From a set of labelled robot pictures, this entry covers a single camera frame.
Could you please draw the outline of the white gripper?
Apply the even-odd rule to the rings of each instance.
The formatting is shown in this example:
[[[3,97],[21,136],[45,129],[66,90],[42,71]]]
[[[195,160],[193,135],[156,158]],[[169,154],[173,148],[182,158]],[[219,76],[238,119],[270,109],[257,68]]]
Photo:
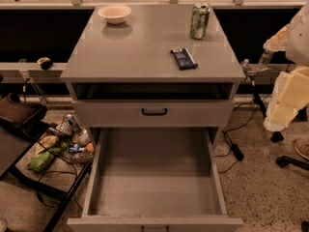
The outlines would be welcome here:
[[[284,51],[289,25],[285,25],[275,35],[266,40],[264,50]],[[268,131],[286,128],[309,103],[309,68],[297,66],[291,72],[281,72],[275,81],[271,101],[267,107],[264,126]]]

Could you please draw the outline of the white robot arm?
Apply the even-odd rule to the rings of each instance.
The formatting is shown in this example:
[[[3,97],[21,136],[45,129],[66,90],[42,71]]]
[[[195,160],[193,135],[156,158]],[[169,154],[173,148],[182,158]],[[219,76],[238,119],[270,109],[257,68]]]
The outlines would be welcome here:
[[[284,51],[296,67],[276,78],[264,126],[268,131],[281,131],[309,103],[309,4],[264,43],[270,52]]]

